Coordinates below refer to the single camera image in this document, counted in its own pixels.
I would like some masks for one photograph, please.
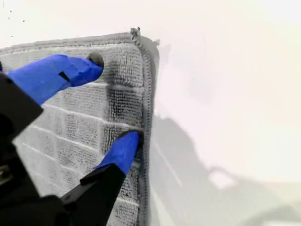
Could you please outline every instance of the white table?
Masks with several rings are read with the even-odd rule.
[[[160,40],[151,224],[286,225],[300,215],[284,207],[301,198],[300,9],[292,0],[0,0],[0,47],[141,27]]]

